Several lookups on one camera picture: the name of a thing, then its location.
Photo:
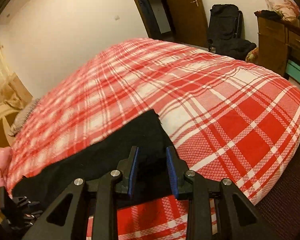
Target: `black fabric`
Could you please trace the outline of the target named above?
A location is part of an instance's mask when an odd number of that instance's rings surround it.
[[[234,4],[215,4],[210,10],[207,39],[210,47],[219,40],[240,38],[242,12]]]
[[[262,10],[260,13],[260,17],[269,19],[269,20],[274,20],[274,21],[278,21],[281,20],[281,16],[279,14],[277,14],[274,11],[269,11],[269,10]]]
[[[255,43],[244,39],[219,40],[216,45],[216,54],[245,60],[247,54],[256,47]]]
[[[165,149],[173,144],[154,110],[141,114],[103,141],[49,165],[40,174],[23,178],[12,195],[40,201],[46,209],[74,179],[97,179],[116,169],[118,162],[129,156],[133,145],[140,150],[134,200],[118,202],[118,207],[171,195]]]

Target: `black bag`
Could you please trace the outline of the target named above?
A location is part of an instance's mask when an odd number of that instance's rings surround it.
[[[241,37],[242,11],[234,4],[215,4],[210,10],[207,33],[209,50],[217,47],[219,40]]]

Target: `bed headboard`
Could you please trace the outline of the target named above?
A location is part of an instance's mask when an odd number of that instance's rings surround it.
[[[12,146],[14,137],[8,135],[10,126],[20,112],[6,104],[0,104],[0,147]]]

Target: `red plaid blanket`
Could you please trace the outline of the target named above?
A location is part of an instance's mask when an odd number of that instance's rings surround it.
[[[185,45],[135,39],[101,52],[42,98],[17,135],[8,190],[151,108],[192,170],[230,178],[254,204],[300,142],[300,91],[284,78]],[[120,210],[119,239],[183,238],[186,214],[187,203],[173,196]],[[215,230],[213,206],[212,221]]]

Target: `wooden door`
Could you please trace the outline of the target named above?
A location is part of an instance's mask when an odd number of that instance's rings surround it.
[[[167,0],[176,41],[206,47],[207,18],[202,0]]]

